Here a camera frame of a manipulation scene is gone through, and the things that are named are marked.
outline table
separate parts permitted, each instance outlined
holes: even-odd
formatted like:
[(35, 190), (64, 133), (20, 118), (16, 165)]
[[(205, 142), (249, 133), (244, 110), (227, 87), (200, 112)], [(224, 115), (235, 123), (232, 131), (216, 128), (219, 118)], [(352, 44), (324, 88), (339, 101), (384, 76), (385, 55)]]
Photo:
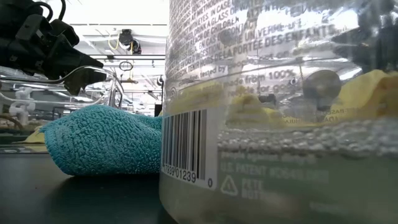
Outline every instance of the table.
[(48, 154), (0, 154), (0, 223), (177, 224), (159, 175), (72, 177)]

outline yellow cloth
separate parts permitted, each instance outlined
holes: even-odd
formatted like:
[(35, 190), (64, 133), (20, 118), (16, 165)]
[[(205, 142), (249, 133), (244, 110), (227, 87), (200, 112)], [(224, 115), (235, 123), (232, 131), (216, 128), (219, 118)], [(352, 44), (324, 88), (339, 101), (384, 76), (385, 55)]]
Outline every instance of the yellow cloth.
[(247, 126), (267, 124), (272, 128), (311, 127), (354, 119), (375, 119), (381, 116), (398, 116), (398, 73), (386, 74), (373, 70), (342, 86), (336, 103), (319, 123), (311, 123), (283, 116), (277, 110), (262, 108), (255, 95), (234, 98), (227, 122)]
[(41, 126), (36, 127), (34, 133), (32, 133), (30, 136), (28, 136), (25, 139), (25, 141), (21, 141), (18, 143), (44, 143), (44, 133), (40, 132), (40, 128), (41, 128)]
[[(244, 87), (237, 87), (237, 95), (228, 107), (226, 125), (270, 128), (314, 127), (353, 119), (375, 119), (381, 116), (398, 116), (398, 73), (386, 74), (373, 70), (356, 77), (342, 86), (340, 94), (325, 119), (311, 123), (277, 110), (265, 108), (258, 97), (245, 93)], [(223, 86), (217, 82), (205, 82), (182, 91), (167, 112), (169, 115), (222, 105)]]

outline barcode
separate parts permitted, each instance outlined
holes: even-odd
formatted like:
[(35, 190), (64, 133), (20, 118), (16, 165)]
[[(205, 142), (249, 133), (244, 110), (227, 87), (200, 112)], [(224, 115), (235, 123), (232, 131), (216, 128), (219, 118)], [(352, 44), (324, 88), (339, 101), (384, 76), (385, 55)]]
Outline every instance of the barcode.
[(173, 167), (167, 173), (179, 177), (182, 175), (178, 174), (177, 169), (180, 169), (189, 172), (187, 181), (205, 180), (206, 123), (207, 110), (191, 111), (164, 119), (162, 167)]

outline teal towel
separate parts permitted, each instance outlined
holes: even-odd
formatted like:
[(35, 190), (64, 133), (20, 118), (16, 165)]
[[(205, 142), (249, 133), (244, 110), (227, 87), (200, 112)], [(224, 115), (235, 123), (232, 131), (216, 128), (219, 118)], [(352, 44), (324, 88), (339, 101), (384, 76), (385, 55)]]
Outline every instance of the teal towel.
[(109, 106), (82, 108), (45, 125), (45, 145), (69, 175), (150, 174), (160, 169), (162, 118)]

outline clear plastic bottle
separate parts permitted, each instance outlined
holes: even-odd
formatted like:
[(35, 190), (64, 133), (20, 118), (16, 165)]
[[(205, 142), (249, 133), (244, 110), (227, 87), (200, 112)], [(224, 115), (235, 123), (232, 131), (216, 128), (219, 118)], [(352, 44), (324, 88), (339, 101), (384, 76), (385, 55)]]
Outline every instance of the clear plastic bottle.
[(170, 1), (160, 199), (179, 223), (396, 223), (394, 1)]

